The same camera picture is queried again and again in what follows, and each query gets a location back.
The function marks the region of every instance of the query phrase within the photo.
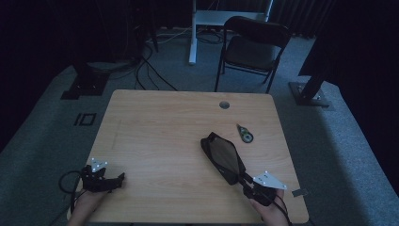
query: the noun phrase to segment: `black curtain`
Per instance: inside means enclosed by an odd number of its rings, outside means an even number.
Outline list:
[[[314,89],[323,81],[339,87],[397,193],[398,11],[394,0],[339,0],[299,73],[311,75]]]
[[[336,0],[274,0],[270,22],[284,24],[297,36],[318,35]],[[158,27],[173,28],[191,25],[192,1],[154,0]],[[198,0],[197,9],[265,12],[267,0]]]

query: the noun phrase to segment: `wire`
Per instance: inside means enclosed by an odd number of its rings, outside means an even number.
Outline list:
[[[66,176],[70,175],[70,174],[73,174],[73,173],[77,173],[77,174],[79,175],[79,176],[77,177],[77,179],[80,179],[80,171],[78,171],[78,170],[72,170],[72,171],[69,171],[69,172],[64,173],[64,174],[59,178],[59,180],[58,180],[58,187],[59,187],[59,189],[61,189],[64,193],[67,193],[67,194],[74,194],[74,193],[75,193],[76,187],[74,188],[74,190],[69,191],[69,190],[65,189],[64,186],[62,185],[62,181],[64,180],[64,178],[65,178]]]
[[[146,65],[147,65],[147,76],[150,78],[151,82],[156,86],[156,88],[157,88],[158,90],[159,90],[159,87],[154,83],[154,81],[153,81],[152,78],[150,77],[150,70],[149,70],[148,67],[150,67],[150,68],[155,72],[155,74],[156,74],[162,81],[164,81],[166,84],[168,84],[168,86],[170,86],[172,89],[174,89],[174,90],[177,91],[177,89],[176,89],[175,87],[173,87],[173,85],[171,85],[164,77],[162,77],[161,74],[159,74],[159,72],[158,72],[158,71],[152,66],[152,64],[148,61],[148,60],[151,58],[151,56],[152,56],[152,48],[151,48],[147,43],[145,43],[145,46],[150,50],[150,55],[147,56],[147,57],[142,57],[142,62],[140,63],[140,65],[138,66],[138,68],[137,68],[137,70],[136,70],[136,83],[135,83],[135,89],[136,89],[136,85],[138,84],[138,85],[140,85],[144,90],[146,90],[146,88],[145,88],[145,87],[143,86],[143,84],[141,83],[140,77],[139,77],[140,69],[142,68],[142,66],[143,66],[144,64],[146,64]]]
[[[157,71],[156,69],[152,66],[152,64],[146,59],[144,58],[144,61],[152,68],[152,70],[156,73],[156,75],[158,75],[159,78],[162,79],[162,81],[164,81],[166,84],[168,84],[168,86],[170,86],[172,89],[174,89],[175,91],[177,91],[177,89],[175,87],[173,87],[165,78],[163,78]]]
[[[267,197],[266,195],[264,195],[262,192],[261,192],[261,194],[262,194],[262,196],[264,196],[267,200],[269,200],[269,201],[272,202],[274,205],[276,205],[276,207],[281,211],[281,213],[282,213],[282,214],[285,216],[285,218],[287,219],[288,225],[293,225],[293,223],[291,222],[291,220],[288,218],[288,211],[287,211],[285,202],[282,200],[282,198],[281,198],[280,196],[276,195],[277,197],[279,197],[279,199],[281,199],[281,201],[282,201],[282,203],[283,203],[283,205],[284,205],[284,207],[285,207],[285,210],[282,209],[282,207],[279,206],[274,200],[271,200],[269,197]]]
[[[75,179],[75,182],[74,182],[74,185],[73,185],[73,190],[67,190],[67,189],[65,189],[64,186],[62,185],[62,181],[64,180],[64,178],[65,178],[66,176],[68,176],[68,175],[70,175],[70,174],[73,174],[73,173],[77,173],[78,176],[77,176],[76,179]],[[80,171],[78,171],[78,170],[71,170],[71,171],[68,171],[68,172],[64,173],[64,174],[59,178],[59,180],[58,180],[58,187],[59,187],[59,189],[61,189],[61,191],[63,191],[64,193],[67,193],[67,194],[70,194],[70,195],[71,195],[71,203],[70,203],[69,205],[67,205],[67,206],[66,206],[66,207],[65,207],[65,208],[64,208],[51,222],[50,222],[49,226],[54,225],[54,224],[56,223],[56,221],[57,221],[59,218],[61,218],[61,216],[62,216],[65,212],[67,212],[67,210],[68,210],[69,208],[71,208],[71,213],[72,213],[72,212],[73,212],[73,209],[74,209],[74,203],[75,203],[83,194],[85,194],[86,191],[82,192],[81,194],[79,194],[78,197],[75,198],[75,192],[76,192],[77,185],[79,184],[79,181],[80,181]]]
[[[313,220],[311,220],[311,218],[309,218],[309,222],[311,223],[311,225],[316,226],[316,224],[314,224]]]

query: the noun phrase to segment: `black object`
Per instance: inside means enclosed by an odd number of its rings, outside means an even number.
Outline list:
[[[247,198],[254,199],[264,206],[274,202],[276,189],[253,183],[252,177],[246,173],[246,167],[232,142],[211,133],[200,141],[200,145],[229,185],[240,183]]]
[[[83,181],[83,188],[91,192],[109,191],[122,187],[122,181],[124,179],[124,173],[118,178],[105,179],[105,168],[102,168],[96,172],[92,171],[91,165],[86,165],[82,168],[80,177]]]
[[[234,35],[227,44],[227,31]],[[223,26],[223,47],[217,69],[215,91],[221,73],[231,68],[248,73],[266,76],[265,84],[270,77],[266,93],[269,92],[282,52],[288,44],[291,34],[281,24],[252,20],[242,16],[233,16]]]
[[[238,133],[240,134],[241,139],[245,143],[250,143],[253,141],[253,135],[248,131],[246,127],[243,127],[237,124]]]
[[[70,174],[77,174],[78,176],[75,178],[73,190],[67,190],[62,185],[63,180]],[[74,203],[77,199],[79,199],[81,193],[77,198],[75,198],[76,188],[79,184],[80,178],[82,178],[83,189],[91,191],[91,192],[101,192],[108,191],[112,192],[113,189],[119,188],[122,186],[122,182],[124,180],[124,173],[121,174],[118,178],[115,179],[105,179],[105,168],[100,169],[99,171],[93,172],[91,165],[86,165],[82,170],[72,170],[65,174],[63,174],[58,180],[58,187],[65,193],[71,194],[71,213],[74,210]]]
[[[337,1],[299,75],[312,95],[336,85],[399,195],[399,4]]]

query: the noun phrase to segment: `black cable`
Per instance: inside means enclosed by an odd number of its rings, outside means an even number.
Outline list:
[[[76,179],[75,179],[75,182],[74,182],[74,185],[73,185],[73,190],[67,190],[67,189],[65,189],[64,186],[62,185],[62,181],[64,180],[64,178],[65,178],[66,176],[68,176],[68,175],[70,175],[70,174],[73,174],[73,173],[77,173],[77,174],[78,174],[78,177],[76,177]],[[78,171],[78,170],[71,170],[71,171],[68,171],[68,172],[64,173],[64,174],[59,178],[59,180],[58,180],[58,187],[59,187],[59,189],[61,189],[62,192],[71,195],[71,203],[70,203],[70,205],[66,206],[66,207],[65,207],[65,208],[64,208],[51,222],[50,222],[49,226],[54,225],[54,224],[56,223],[56,221],[57,221],[59,218],[61,218],[61,216],[62,216],[69,208],[71,208],[71,213],[73,212],[74,203],[77,201],[77,199],[79,199],[79,197],[80,197],[81,195],[83,195],[83,194],[86,192],[86,191],[82,192],[78,197],[75,198],[75,192],[76,192],[76,188],[77,188],[77,186],[78,186],[78,184],[79,184],[79,180],[80,180],[80,171]]]
[[[61,189],[64,193],[67,193],[67,194],[74,194],[74,193],[75,193],[76,187],[74,188],[73,191],[69,191],[69,190],[65,189],[64,186],[62,185],[62,181],[64,180],[64,178],[65,178],[66,176],[70,175],[70,174],[73,174],[73,173],[77,173],[77,174],[79,175],[77,179],[80,179],[80,171],[78,171],[78,170],[71,170],[71,171],[69,171],[69,172],[64,173],[64,174],[59,178],[59,180],[58,180],[58,187],[59,187],[59,189]]]
[[[291,222],[290,218],[288,218],[288,211],[287,211],[287,209],[283,210],[282,207],[279,206],[274,200],[271,200],[269,197],[267,197],[266,195],[264,195],[262,192],[261,192],[261,194],[262,194],[262,196],[264,196],[268,201],[270,201],[270,202],[272,202],[274,205],[276,205],[276,207],[281,211],[281,213],[282,213],[282,214],[285,216],[285,218],[287,219],[288,225],[290,225],[290,226],[293,225],[293,223]],[[281,199],[282,203],[283,203],[284,206],[285,206],[285,202],[282,200],[282,198],[281,198],[280,196],[278,196],[278,195],[276,195],[276,196],[279,197],[279,198]]]
[[[153,82],[152,78],[150,77],[150,68],[148,64],[147,64],[147,77],[149,77],[150,81],[156,86],[156,84]]]
[[[152,70],[156,73],[156,75],[162,79],[162,81],[164,81],[166,84],[168,84],[172,89],[174,89],[175,91],[177,91],[177,89],[175,87],[173,87],[165,78],[163,78],[157,71],[156,69],[152,66],[152,64],[146,59],[144,58],[144,61],[152,68]]]
[[[311,218],[309,218],[309,222],[311,223],[312,226],[316,226],[316,224],[314,224],[313,220],[311,220]]]

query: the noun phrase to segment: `dark background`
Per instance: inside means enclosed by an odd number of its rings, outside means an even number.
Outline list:
[[[143,13],[146,2],[55,1],[69,22],[67,34],[65,25],[59,22],[47,1],[0,3],[0,150],[52,79],[72,64],[71,39],[75,40],[74,53],[86,62],[112,62],[140,55],[148,28],[142,25],[149,20]],[[210,2],[204,0],[199,8],[207,8]],[[249,2],[221,1],[220,6],[231,10],[264,7],[262,1]],[[153,3],[156,27],[191,25],[191,1]],[[270,21],[287,25],[295,35],[317,37],[301,74],[314,77],[327,73],[326,80],[340,88],[398,192],[397,3],[393,0],[276,0],[275,4]],[[329,13],[331,16],[327,19],[325,15]],[[328,65],[328,72],[320,65]]]

